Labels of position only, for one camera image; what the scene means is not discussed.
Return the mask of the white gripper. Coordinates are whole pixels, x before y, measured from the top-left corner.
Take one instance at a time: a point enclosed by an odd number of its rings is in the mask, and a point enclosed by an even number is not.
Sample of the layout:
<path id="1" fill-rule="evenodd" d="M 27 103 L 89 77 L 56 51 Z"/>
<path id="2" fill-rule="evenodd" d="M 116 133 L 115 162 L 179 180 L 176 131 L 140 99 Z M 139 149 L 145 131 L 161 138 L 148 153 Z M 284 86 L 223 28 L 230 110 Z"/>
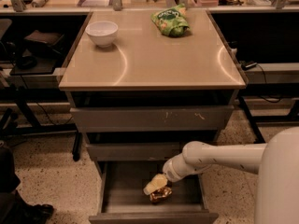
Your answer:
<path id="1" fill-rule="evenodd" d="M 199 175 L 210 167 L 210 164 L 180 153 L 164 164 L 163 174 L 157 174 L 153 177 L 146 187 L 143 188 L 143 191 L 146 195 L 150 195 L 154 191 L 165 187 L 167 180 L 170 182 L 179 182 L 188 175 Z"/>

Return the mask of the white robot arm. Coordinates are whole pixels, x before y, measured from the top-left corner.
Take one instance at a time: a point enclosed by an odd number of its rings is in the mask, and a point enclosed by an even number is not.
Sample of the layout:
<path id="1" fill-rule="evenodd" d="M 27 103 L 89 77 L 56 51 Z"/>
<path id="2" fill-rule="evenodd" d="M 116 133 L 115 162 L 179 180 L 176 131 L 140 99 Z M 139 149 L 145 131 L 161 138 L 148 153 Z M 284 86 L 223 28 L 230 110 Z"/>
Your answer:
<path id="1" fill-rule="evenodd" d="M 292 127 L 262 144 L 212 146 L 187 143 L 169 159 L 163 171 L 144 187 L 144 193 L 162 189 L 188 175 L 222 165 L 258 176 L 254 224 L 299 224 L 299 128 Z"/>

